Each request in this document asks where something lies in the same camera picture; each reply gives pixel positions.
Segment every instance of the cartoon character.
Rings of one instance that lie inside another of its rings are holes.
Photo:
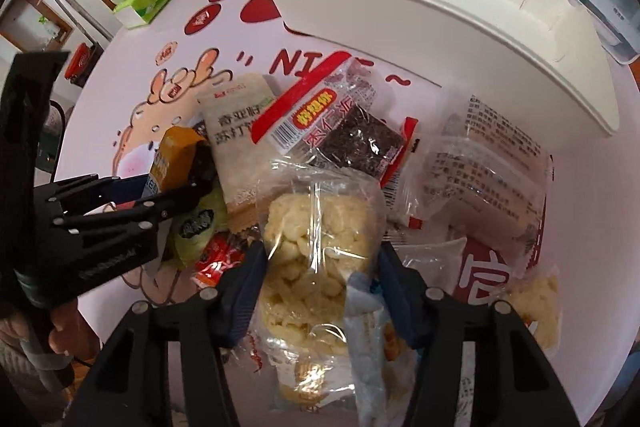
[[[229,82],[229,70],[213,73],[213,64],[220,52],[206,50],[198,59],[194,70],[180,68],[167,78],[167,70],[153,77],[145,102],[139,103],[131,113],[129,126],[118,131],[120,142],[113,158],[113,175],[127,178],[149,172],[164,132],[173,125],[192,126],[199,114],[197,95],[207,86]]]

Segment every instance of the black cable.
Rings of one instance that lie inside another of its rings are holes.
[[[84,360],[80,360],[78,357],[74,357],[74,361],[84,365],[84,367],[89,367],[89,368],[94,367],[92,363],[85,362]]]

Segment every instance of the human hand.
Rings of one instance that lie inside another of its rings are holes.
[[[100,351],[100,340],[78,311],[78,299],[63,304],[50,312],[53,329],[49,333],[49,346],[55,353],[69,353],[80,360],[89,360]],[[0,319],[0,339],[14,347],[29,339],[29,327],[24,315],[14,311],[10,317]]]

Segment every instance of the barcode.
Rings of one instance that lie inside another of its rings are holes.
[[[298,131],[289,121],[283,121],[271,133],[271,137],[285,151],[288,151],[298,141]]]
[[[393,208],[396,203],[396,196],[398,195],[398,182],[400,181],[400,172],[394,172],[386,182],[386,185],[382,187],[382,193],[385,195],[385,204],[387,208]]]

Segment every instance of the table surface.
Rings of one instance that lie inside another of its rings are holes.
[[[56,177],[147,172],[164,131],[172,124],[191,125],[200,119],[196,96],[202,89],[258,72],[269,75],[279,94],[340,49],[345,48],[288,30],[271,0],[172,0],[151,25],[121,30],[105,51],[68,124]],[[376,74],[374,113],[386,115],[397,126],[406,116],[427,127],[434,123],[440,100],[437,85],[378,58],[348,51],[368,60]],[[613,61],[610,66],[620,131],[610,139],[594,139],[554,154],[541,254],[542,264],[556,264],[561,273],[562,341],[552,365],[582,423],[609,390],[640,324],[640,230],[635,223],[640,198],[634,196],[640,190],[640,95],[628,67]],[[206,81],[194,87],[183,82],[203,77]],[[140,270],[113,280],[82,296],[81,312],[106,340],[136,300],[146,297],[165,304],[194,291],[187,273],[165,269],[158,277],[159,287],[145,280]],[[177,396],[181,381],[174,373],[179,367],[174,348],[170,385],[172,396]],[[237,369],[227,374],[241,422],[264,423],[261,415],[270,393],[248,396],[246,389],[270,388],[273,374],[264,370],[254,376]],[[253,407],[242,407],[245,399]],[[289,422],[289,415],[274,418],[267,423]],[[300,420],[296,415],[290,418],[292,425]],[[346,420],[339,423],[355,425],[355,416],[341,418]],[[305,416],[312,425],[325,421],[324,414]]]

